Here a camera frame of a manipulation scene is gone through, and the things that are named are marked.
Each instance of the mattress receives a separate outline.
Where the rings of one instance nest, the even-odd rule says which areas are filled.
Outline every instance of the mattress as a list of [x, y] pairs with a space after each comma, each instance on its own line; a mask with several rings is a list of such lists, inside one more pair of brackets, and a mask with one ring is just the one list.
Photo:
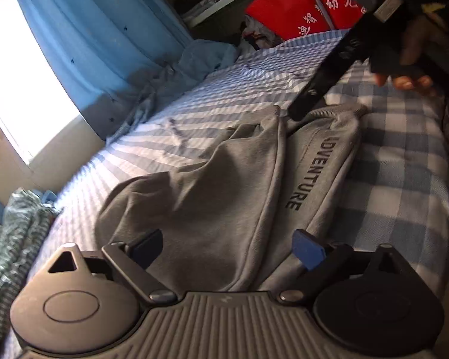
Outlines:
[[[93, 225], [108, 193], [131, 177], [192, 163], [243, 112], [285, 109], [343, 36], [330, 31], [240, 57], [137, 130], [98, 152], [59, 195], [63, 209], [29, 275], [63, 243], [95, 249]], [[392, 243], [437, 294], [449, 267], [449, 156], [444, 106], [414, 93], [377, 87], [356, 63], [327, 94], [328, 105], [358, 101], [362, 144], [345, 182], [329, 238], [355, 249]], [[18, 355], [8, 336], [3, 358]]]

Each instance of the red bag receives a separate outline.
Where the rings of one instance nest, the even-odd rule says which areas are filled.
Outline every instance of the red bag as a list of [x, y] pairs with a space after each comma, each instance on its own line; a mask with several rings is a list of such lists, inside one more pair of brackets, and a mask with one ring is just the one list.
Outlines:
[[[352, 27], [363, 14], [352, 0], [321, 1], [338, 30]], [[284, 40], [330, 30], [315, 0], [254, 0], [246, 13]]]

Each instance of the wall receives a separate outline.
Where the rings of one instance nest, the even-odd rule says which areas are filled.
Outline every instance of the wall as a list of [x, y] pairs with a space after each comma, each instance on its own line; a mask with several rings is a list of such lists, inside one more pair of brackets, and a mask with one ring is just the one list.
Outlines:
[[104, 142], [78, 116], [27, 166], [0, 128], [0, 201], [6, 204], [10, 194], [20, 187], [59, 192], [103, 146]]

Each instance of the ribbed panel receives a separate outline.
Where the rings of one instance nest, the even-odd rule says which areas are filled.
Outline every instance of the ribbed panel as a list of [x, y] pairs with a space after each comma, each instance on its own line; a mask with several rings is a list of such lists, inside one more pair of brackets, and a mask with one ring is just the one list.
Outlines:
[[[266, 293], [188, 293], [152, 309], [127, 341], [88, 359], [365, 359], [331, 342], [303, 308]], [[432, 359], [428, 351], [408, 359]], [[46, 359], [32, 352], [20, 359]]]

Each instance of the bright window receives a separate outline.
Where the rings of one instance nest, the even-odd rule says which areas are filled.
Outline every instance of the bright window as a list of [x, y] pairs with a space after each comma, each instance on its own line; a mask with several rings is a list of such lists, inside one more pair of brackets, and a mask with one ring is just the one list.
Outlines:
[[17, 0], [0, 0], [0, 127], [26, 164], [79, 114]]

